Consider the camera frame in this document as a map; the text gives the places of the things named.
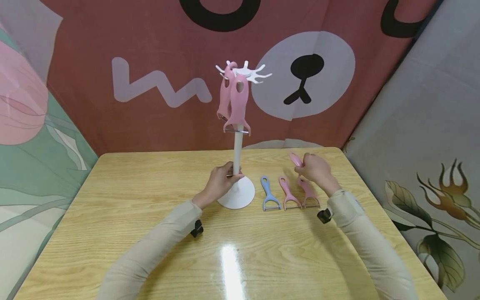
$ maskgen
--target wrist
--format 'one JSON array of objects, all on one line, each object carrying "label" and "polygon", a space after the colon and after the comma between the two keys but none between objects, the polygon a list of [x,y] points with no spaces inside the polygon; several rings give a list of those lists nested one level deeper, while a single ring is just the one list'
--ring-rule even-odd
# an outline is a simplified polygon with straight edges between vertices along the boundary
[{"label": "wrist", "polygon": [[338,181],[333,175],[326,176],[316,180],[315,183],[327,194],[330,198],[336,191],[342,189]]},{"label": "wrist", "polygon": [[201,210],[206,208],[210,202],[210,198],[204,191],[201,191],[192,198],[192,203],[198,206]]}]

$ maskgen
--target peeler stand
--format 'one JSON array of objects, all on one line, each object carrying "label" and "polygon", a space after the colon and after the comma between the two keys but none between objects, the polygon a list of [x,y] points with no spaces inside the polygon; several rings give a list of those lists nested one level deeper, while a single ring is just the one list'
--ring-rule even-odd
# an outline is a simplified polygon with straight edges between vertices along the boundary
[{"label": "peeler stand", "polygon": [[[230,64],[230,61],[227,61],[227,66],[232,66]],[[237,76],[238,74],[241,74],[245,76],[249,82],[259,84],[261,82],[256,81],[256,78],[266,78],[271,75],[271,74],[258,75],[256,73],[257,71],[260,71],[264,67],[265,65],[262,65],[260,68],[256,70],[250,70],[248,69],[248,61],[245,61],[243,68],[233,68],[231,71],[234,73],[235,76]],[[227,69],[223,70],[218,66],[216,66],[216,68],[220,71],[220,75],[222,75],[222,77],[225,80],[229,80],[226,74]],[[240,158],[241,158],[241,149],[243,144],[244,133],[245,133],[244,125],[236,124],[235,141],[233,146],[233,153],[234,153],[233,175],[237,175],[240,173]],[[238,182],[236,182],[232,186],[232,188],[222,198],[218,200],[218,202],[226,208],[240,209],[249,205],[253,201],[254,196],[255,196],[255,186],[253,185],[253,182],[248,177],[245,176],[242,179],[240,179]]]},{"label": "peeler stand", "polygon": [[[239,131],[243,130],[242,125],[238,125]],[[235,133],[235,142],[233,147],[233,175],[240,173],[240,157],[243,144],[243,133]],[[249,205],[255,197],[255,186],[248,177],[243,177],[236,182],[230,191],[228,191],[218,202],[230,209],[240,209]]]}]

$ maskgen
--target beige sleeve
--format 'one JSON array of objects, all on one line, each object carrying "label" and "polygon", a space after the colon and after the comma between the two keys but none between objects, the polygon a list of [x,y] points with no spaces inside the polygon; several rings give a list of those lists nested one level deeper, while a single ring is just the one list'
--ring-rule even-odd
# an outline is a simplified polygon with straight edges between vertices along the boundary
[{"label": "beige sleeve", "polygon": [[179,204],[108,271],[97,300],[134,300],[148,275],[167,253],[195,229],[202,210],[191,200]]},{"label": "beige sleeve", "polygon": [[418,300],[405,264],[370,222],[357,199],[339,190],[328,199],[333,220],[367,267],[381,300]]}]

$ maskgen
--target zigzag shape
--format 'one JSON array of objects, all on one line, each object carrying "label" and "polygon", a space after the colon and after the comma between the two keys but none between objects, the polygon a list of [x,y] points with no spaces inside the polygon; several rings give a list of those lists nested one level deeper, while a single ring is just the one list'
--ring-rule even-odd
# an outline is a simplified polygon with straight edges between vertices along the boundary
[{"label": "zigzag shape", "polygon": [[128,102],[133,98],[156,87],[163,99],[171,108],[177,108],[187,102],[194,95],[203,103],[212,101],[212,95],[205,81],[193,78],[180,90],[175,92],[170,81],[162,71],[156,70],[139,80],[130,83],[130,66],[121,57],[112,59],[113,96],[119,102]]}]

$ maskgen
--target white antler hook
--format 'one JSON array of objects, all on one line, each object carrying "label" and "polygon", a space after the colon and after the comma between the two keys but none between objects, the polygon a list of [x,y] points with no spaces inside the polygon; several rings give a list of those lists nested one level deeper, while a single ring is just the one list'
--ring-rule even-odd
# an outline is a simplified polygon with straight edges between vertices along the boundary
[{"label": "white antler hook", "polygon": [[[227,77],[225,77],[223,74],[225,73],[225,71],[220,68],[219,66],[215,66],[217,68],[217,70],[220,71],[220,75],[227,79]],[[243,64],[243,68],[233,68],[232,71],[235,75],[237,74],[242,74],[242,75],[245,75],[245,77],[247,77],[247,80],[254,83],[254,84],[261,84],[263,81],[257,81],[256,78],[267,78],[267,77],[270,77],[272,76],[272,73],[270,74],[267,74],[267,75],[259,75],[257,74],[257,72],[263,70],[263,68],[265,68],[265,65],[261,65],[258,69],[255,69],[255,70],[250,70],[248,68],[248,60],[245,61],[245,63]]]}]

